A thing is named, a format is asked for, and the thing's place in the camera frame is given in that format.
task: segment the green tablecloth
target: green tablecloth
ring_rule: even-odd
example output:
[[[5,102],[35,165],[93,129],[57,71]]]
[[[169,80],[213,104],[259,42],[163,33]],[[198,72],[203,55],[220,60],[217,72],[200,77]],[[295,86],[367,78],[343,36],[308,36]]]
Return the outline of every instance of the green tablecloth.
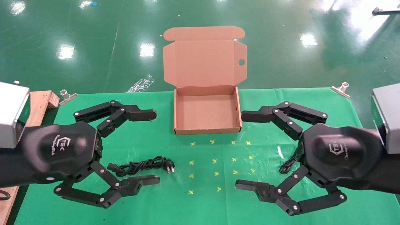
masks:
[[[240,90],[239,94],[241,110],[258,110],[262,105],[288,100],[328,113],[327,125],[361,126],[351,102],[328,88]],[[56,184],[31,185],[15,224],[400,223],[399,204],[392,194],[341,188],[348,197],[342,205],[289,217],[275,204],[259,202],[254,192],[235,189],[237,179],[274,185],[282,182],[286,175],[279,174],[278,168],[292,155],[296,142],[272,123],[243,123],[238,134],[176,136],[172,130],[172,92],[81,94],[59,109],[55,123],[71,124],[76,110],[110,100],[154,108],[158,115],[153,122],[126,122],[104,139],[100,162],[120,165],[162,155],[175,162],[176,172],[140,172],[158,175],[161,183],[143,187],[138,196],[123,198],[107,210],[61,199],[53,194]],[[91,175],[75,187],[103,193],[108,186]],[[326,191],[305,178],[289,194],[300,201]]]

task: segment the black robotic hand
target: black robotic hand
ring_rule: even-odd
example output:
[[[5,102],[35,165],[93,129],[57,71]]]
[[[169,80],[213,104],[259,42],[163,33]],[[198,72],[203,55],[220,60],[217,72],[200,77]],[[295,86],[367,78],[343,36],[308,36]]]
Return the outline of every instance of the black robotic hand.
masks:
[[[133,196],[145,185],[160,183],[158,176],[131,177],[119,181],[100,163],[102,139],[125,121],[150,121],[155,110],[110,101],[74,113],[72,125],[26,127],[15,149],[0,149],[0,187],[63,181],[54,193],[64,199],[108,208],[118,199]],[[107,117],[97,126],[88,123]],[[72,188],[95,172],[110,188],[98,195]]]
[[[313,126],[303,132],[289,117]],[[281,167],[281,173],[288,173],[296,161],[301,166],[278,186],[237,180],[236,188],[254,191],[260,201],[275,203],[291,216],[345,202],[347,197],[337,186],[400,194],[400,154],[387,153],[379,132],[358,127],[329,127],[325,125],[327,118],[326,113],[290,102],[243,111],[244,122],[273,122],[293,140],[299,140],[295,153]],[[292,200],[287,192],[304,177],[326,189],[328,194],[300,202]]]

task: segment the wooden block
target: wooden block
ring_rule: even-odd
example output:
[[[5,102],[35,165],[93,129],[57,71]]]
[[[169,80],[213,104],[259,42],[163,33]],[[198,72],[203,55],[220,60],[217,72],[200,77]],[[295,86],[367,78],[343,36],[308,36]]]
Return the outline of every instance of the wooden block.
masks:
[[[40,126],[48,108],[57,108],[60,98],[50,90],[34,91],[30,93],[30,115],[26,122],[27,127]],[[7,191],[11,198],[0,201],[0,225],[6,225],[14,204],[19,187],[7,187],[0,190]]]

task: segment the shiny epoxy floor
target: shiny epoxy floor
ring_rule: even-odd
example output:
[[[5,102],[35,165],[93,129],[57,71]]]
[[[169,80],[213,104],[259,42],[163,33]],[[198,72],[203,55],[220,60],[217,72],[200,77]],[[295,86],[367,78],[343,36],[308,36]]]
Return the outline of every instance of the shiny epoxy floor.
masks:
[[[148,91],[173,90],[163,79],[165,30],[238,26],[248,46],[248,79],[239,88],[346,81],[363,125],[372,127],[371,89],[400,82],[400,16],[371,14],[399,0],[97,2],[1,1],[0,80],[32,90],[103,93],[126,92],[151,74]]]

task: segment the black cable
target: black cable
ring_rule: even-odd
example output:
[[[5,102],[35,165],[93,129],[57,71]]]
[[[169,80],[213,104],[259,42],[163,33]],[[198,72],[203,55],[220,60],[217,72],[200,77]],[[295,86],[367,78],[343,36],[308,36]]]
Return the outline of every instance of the black cable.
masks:
[[[295,152],[290,159],[283,163],[283,165],[279,168],[279,172],[281,174],[287,174],[297,162],[297,157],[298,153]]]
[[[0,197],[0,201],[9,200],[11,195],[7,191],[0,190],[0,194],[4,194],[5,197]]]
[[[154,159],[148,159],[142,162],[129,162],[129,164],[117,166],[115,164],[108,164],[107,169],[114,172],[117,177],[124,177],[126,175],[135,175],[140,170],[145,169],[159,169],[174,172],[175,164],[172,160],[166,159],[162,156],[157,156]]]

